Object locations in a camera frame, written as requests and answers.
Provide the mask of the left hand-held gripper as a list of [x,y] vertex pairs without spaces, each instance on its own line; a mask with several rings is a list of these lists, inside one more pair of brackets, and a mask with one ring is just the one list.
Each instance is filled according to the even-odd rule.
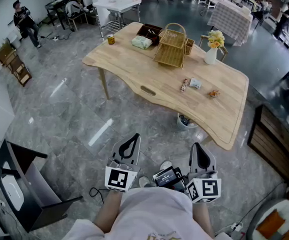
[[140,167],[136,164],[139,160],[141,137],[139,133],[130,134],[114,144],[112,157],[107,161],[105,167],[104,186],[108,190],[128,192],[133,185]]

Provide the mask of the white square sachet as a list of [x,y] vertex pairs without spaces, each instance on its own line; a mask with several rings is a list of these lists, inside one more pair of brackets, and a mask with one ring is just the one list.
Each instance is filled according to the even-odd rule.
[[200,90],[201,89],[201,85],[202,85],[202,83],[201,83],[200,80],[198,80],[198,79],[196,79],[194,77],[191,78],[190,83],[189,83],[190,87],[193,87],[193,88],[196,88],[196,89]]

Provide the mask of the large wicker basket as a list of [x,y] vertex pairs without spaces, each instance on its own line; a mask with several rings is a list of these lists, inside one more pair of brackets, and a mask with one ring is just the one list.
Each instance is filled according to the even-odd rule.
[[178,23],[169,23],[163,30],[154,61],[171,67],[183,68],[187,35]]

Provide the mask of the person's left forearm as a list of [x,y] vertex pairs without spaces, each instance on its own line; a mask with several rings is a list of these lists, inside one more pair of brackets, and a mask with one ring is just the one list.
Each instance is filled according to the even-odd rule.
[[94,224],[105,234],[109,233],[120,212],[123,193],[111,190],[95,217]]

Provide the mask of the person's right forearm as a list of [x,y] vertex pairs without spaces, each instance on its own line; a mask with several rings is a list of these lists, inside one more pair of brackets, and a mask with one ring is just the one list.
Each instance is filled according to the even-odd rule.
[[192,205],[192,217],[212,239],[215,237],[208,207],[205,203],[194,203]]

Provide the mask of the person's left shoe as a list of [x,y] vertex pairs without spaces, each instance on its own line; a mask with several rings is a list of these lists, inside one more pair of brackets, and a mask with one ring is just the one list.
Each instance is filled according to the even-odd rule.
[[150,188],[152,186],[150,180],[146,176],[141,176],[138,183],[141,188]]

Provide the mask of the person's shoe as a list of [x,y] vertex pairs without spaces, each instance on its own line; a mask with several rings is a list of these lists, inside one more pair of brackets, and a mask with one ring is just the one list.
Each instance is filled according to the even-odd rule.
[[164,171],[164,170],[168,169],[171,166],[172,166],[172,163],[169,160],[166,160],[160,165],[159,170],[160,171]]
[[150,188],[152,186],[150,180],[146,176],[141,176],[138,183],[141,188]]

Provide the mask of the person's right shoe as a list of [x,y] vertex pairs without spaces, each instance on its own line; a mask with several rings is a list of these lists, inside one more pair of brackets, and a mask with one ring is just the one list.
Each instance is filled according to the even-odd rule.
[[159,170],[160,171],[164,171],[164,170],[168,169],[171,166],[172,166],[172,163],[169,160],[166,160],[160,165]]

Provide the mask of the small black screen device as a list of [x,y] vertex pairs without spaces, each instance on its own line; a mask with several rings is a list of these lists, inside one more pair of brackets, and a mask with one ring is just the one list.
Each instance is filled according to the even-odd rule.
[[154,174],[152,177],[158,187],[171,190],[184,187],[182,182],[183,175],[178,167],[174,168],[173,166],[169,166],[166,169]]

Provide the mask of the dark wooden bench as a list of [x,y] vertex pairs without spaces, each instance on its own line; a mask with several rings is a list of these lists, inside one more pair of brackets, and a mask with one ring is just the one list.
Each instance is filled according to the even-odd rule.
[[289,131],[265,105],[255,109],[247,144],[289,181]]

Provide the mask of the orange cushion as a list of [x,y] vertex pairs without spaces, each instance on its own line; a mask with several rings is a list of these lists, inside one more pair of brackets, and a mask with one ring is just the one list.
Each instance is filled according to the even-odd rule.
[[264,238],[269,240],[284,223],[285,220],[279,215],[277,209],[275,209],[257,226],[256,230]]

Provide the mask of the grey round pouf bed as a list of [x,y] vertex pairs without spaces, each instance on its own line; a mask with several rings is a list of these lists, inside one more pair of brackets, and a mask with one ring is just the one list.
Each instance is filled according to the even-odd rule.
[[[274,211],[284,220],[284,223],[266,238],[258,230],[258,226]],[[264,203],[252,218],[246,232],[246,240],[281,240],[289,230],[289,200],[273,199]]]

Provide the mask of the green wet wipes pack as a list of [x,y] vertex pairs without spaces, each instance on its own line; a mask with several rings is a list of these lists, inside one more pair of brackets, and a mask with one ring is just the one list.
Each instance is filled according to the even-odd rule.
[[131,44],[137,48],[146,50],[152,45],[152,40],[144,36],[137,35],[131,40]]

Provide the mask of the white flat device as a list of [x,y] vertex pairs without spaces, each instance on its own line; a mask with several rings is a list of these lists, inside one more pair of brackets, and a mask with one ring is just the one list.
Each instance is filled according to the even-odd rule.
[[6,175],[1,179],[2,185],[16,211],[20,211],[24,204],[24,195],[16,179],[12,175]]

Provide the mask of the yellow flower bouquet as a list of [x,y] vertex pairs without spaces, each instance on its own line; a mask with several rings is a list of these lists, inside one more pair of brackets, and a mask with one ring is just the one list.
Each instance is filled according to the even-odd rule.
[[211,30],[207,36],[208,46],[212,49],[221,48],[224,46],[225,37],[220,30]]

